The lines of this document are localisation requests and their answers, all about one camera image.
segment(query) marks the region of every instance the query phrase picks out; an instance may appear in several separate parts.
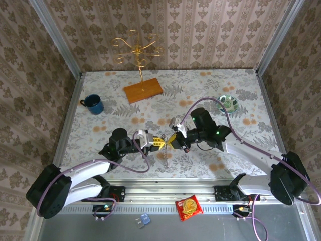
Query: blue mug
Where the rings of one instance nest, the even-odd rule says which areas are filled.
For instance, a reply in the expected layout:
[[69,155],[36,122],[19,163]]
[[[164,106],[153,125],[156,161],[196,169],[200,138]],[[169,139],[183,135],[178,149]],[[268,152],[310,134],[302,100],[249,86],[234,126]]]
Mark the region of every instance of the blue mug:
[[92,114],[100,114],[104,110],[101,99],[97,94],[91,94],[87,96],[84,100],[82,99],[80,101],[80,104],[82,104],[84,107],[87,107]]

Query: green bowl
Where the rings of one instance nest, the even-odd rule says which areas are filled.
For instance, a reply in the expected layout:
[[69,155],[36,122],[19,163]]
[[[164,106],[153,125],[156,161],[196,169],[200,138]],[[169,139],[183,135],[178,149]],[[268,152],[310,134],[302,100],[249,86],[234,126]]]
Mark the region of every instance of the green bowl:
[[[239,103],[237,102],[236,98],[230,95],[222,95],[217,100],[223,104],[228,114],[234,113],[239,108]],[[216,107],[222,113],[224,113],[223,108],[219,104],[216,104]]]

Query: wooden base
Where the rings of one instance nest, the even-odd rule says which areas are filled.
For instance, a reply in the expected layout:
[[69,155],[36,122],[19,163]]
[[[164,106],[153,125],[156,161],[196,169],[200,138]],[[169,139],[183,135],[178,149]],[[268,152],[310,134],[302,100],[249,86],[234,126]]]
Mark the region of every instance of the wooden base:
[[136,103],[143,99],[151,98],[155,95],[163,93],[161,86],[156,78],[143,82],[144,91],[141,88],[141,83],[134,84],[124,88],[127,99],[130,104]]

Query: floral tablecloth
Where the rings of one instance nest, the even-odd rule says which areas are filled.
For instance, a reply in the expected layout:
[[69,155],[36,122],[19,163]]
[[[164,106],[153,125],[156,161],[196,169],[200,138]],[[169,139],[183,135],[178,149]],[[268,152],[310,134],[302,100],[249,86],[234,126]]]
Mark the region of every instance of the floral tablecloth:
[[[77,106],[62,166],[74,166],[97,158],[97,153],[108,142],[115,128],[127,129],[128,135],[138,129],[148,129],[155,136],[173,131],[168,124],[171,118],[182,119],[189,107],[202,97],[218,98],[229,94],[239,101],[239,109],[230,115],[235,130],[247,139],[264,147],[278,150],[270,119],[265,107],[257,77],[252,69],[239,70],[161,70],[143,71],[145,80],[157,78],[164,93],[130,105],[123,88],[140,81],[138,71],[87,72],[80,99],[98,94],[104,112],[91,115],[80,104]],[[198,107],[209,111],[218,125],[227,125],[225,116],[211,101]],[[187,125],[194,127],[191,118]],[[207,149],[206,143],[200,147]],[[202,151],[193,145],[189,153],[167,150],[170,166],[164,163],[161,151],[150,153],[151,169],[138,174],[116,168],[104,174],[106,178],[232,178],[239,173],[263,175],[251,163],[217,149]],[[140,154],[124,157],[123,165],[143,170],[146,163]]]

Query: damask wallpaper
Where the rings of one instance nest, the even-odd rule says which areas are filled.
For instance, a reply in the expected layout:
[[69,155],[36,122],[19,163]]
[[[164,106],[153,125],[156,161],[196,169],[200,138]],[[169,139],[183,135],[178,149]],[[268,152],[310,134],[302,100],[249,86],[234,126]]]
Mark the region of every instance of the damask wallpaper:
[[[287,150],[321,189],[321,1],[305,1],[263,80]],[[315,199],[309,191],[310,199]],[[321,207],[312,207],[321,227]]]
[[[117,65],[115,37],[139,30],[140,43],[159,35],[162,57],[145,69],[253,68],[290,0],[45,0],[83,72],[135,70]],[[121,49],[128,52],[127,46]]]
[[0,1],[0,240],[22,240],[25,194],[52,162],[75,79],[25,0]]

